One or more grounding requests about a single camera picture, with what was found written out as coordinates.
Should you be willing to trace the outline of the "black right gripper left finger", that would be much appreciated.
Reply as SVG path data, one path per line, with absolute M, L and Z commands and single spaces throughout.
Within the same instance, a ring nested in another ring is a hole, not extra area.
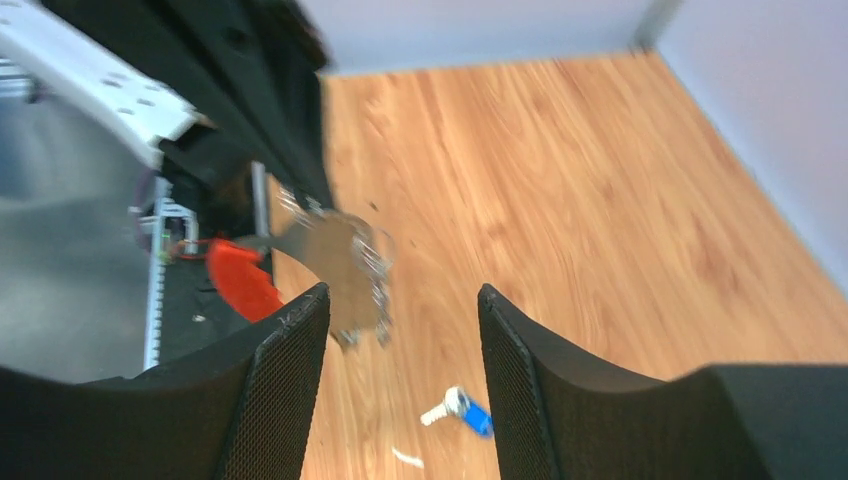
M 296 479 L 330 320 L 319 283 L 270 317 L 131 378 L 1 372 L 5 479 Z

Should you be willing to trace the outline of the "white paper scrap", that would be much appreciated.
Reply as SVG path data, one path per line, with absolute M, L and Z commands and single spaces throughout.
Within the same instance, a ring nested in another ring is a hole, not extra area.
M 423 469 L 425 467 L 423 460 L 419 457 L 415 457 L 415 456 L 412 456 L 412 455 L 405 454 L 405 453 L 399 451 L 395 447 L 392 447 L 391 451 L 392 451 L 392 454 L 395 456 L 395 458 L 397 460 L 399 460 L 400 462 L 404 463 L 404 464 L 407 464 L 407 465 L 410 465 L 410 466 L 413 466 L 413 467 L 419 468 L 419 469 Z

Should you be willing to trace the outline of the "blue tag key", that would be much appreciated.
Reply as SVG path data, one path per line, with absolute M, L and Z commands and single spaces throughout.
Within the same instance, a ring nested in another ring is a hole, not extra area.
M 456 417 L 462 420 L 473 432 L 484 438 L 494 436 L 494 425 L 491 414 L 473 400 L 460 386 L 449 387 L 443 400 L 427 412 L 420 415 L 420 422 L 430 426 L 434 422 Z

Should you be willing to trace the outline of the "keyring holder with red handle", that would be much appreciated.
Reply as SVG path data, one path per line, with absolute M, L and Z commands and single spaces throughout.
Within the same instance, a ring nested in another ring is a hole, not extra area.
M 372 330 L 385 347 L 391 340 L 388 272 L 393 264 L 378 249 L 378 230 L 364 219 L 325 209 L 310 199 L 301 208 L 294 195 L 279 190 L 293 216 L 280 235 L 215 239 L 206 253 L 209 278 L 223 300 L 256 323 L 283 306 L 270 274 L 260 268 L 264 253 L 279 251 L 326 283 L 331 295 L 329 333 L 347 349 Z

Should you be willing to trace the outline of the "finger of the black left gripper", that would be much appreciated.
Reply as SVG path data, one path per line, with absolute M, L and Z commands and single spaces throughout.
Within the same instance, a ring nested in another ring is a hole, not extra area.
M 155 1 L 235 107 L 219 120 L 258 150 L 297 205 L 332 209 L 318 72 L 328 57 L 296 1 Z

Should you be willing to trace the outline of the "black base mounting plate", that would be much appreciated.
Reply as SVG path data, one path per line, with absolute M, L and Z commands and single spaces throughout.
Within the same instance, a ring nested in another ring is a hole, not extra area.
M 270 235 L 270 206 L 265 168 L 258 163 L 241 185 L 247 213 L 228 218 L 221 228 L 171 198 L 172 185 L 151 173 L 153 199 L 136 205 L 134 216 L 148 249 L 149 282 L 142 368 L 176 359 L 243 328 L 242 319 L 218 294 L 203 255 L 209 239 Z

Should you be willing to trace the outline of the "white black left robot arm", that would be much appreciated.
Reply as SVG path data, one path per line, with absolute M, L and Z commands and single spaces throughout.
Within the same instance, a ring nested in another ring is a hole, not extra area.
M 253 162 L 330 208 L 320 70 L 296 1 L 5 1 L 1 52 L 114 134 L 194 211 Z

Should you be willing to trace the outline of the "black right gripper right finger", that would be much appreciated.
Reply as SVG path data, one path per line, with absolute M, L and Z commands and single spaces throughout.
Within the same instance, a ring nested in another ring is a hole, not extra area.
M 847 369 L 712 364 L 670 381 L 597 357 L 491 285 L 482 354 L 505 479 L 843 479 Z

